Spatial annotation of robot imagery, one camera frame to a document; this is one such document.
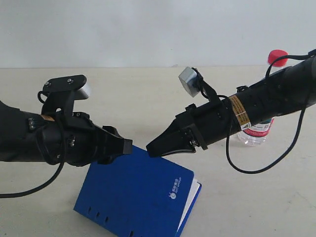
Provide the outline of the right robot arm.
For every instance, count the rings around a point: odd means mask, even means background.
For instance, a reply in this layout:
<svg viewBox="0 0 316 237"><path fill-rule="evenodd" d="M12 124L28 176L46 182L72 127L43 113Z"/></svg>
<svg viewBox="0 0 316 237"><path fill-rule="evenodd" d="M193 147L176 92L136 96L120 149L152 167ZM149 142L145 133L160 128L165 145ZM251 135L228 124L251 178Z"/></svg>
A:
<svg viewBox="0 0 316 237"><path fill-rule="evenodd" d="M316 58L283 68L237 93L220 99L195 68L186 68L180 81L187 91L201 92L208 102L191 104L146 149L151 157L195 153L208 145L259 124L316 103Z"/></svg>

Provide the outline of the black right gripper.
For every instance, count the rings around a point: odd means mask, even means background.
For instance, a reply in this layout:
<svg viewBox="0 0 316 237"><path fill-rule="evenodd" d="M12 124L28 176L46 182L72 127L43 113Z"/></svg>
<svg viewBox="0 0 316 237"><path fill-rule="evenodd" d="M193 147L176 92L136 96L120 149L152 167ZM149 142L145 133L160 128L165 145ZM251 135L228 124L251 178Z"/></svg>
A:
<svg viewBox="0 0 316 237"><path fill-rule="evenodd" d="M230 101L221 101L218 106L209 102L199 107L191 104L146 149L150 157L193 154L195 147L206 150L236 132L237 119Z"/></svg>

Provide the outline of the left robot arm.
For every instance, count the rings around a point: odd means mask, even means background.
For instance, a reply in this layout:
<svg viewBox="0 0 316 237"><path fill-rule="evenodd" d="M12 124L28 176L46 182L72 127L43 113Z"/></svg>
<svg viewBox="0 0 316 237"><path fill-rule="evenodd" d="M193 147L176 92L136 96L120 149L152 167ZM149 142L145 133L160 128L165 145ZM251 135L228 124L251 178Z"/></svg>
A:
<svg viewBox="0 0 316 237"><path fill-rule="evenodd" d="M39 115L0 104L0 159L3 162L64 161L72 166L110 164L132 153L132 140L112 126L95 125L84 112Z"/></svg>

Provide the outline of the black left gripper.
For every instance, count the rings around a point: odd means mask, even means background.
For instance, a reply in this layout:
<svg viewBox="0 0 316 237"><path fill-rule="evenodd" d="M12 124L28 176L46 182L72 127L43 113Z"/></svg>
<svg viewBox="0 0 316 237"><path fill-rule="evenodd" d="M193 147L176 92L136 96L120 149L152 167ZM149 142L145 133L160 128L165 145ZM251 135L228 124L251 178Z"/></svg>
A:
<svg viewBox="0 0 316 237"><path fill-rule="evenodd" d="M41 118L37 148L49 164L64 162L80 167L97 162L108 165L116 156L132 153L132 140L120 136L113 126L94 125L85 113L69 117L69 124L60 113Z"/></svg>

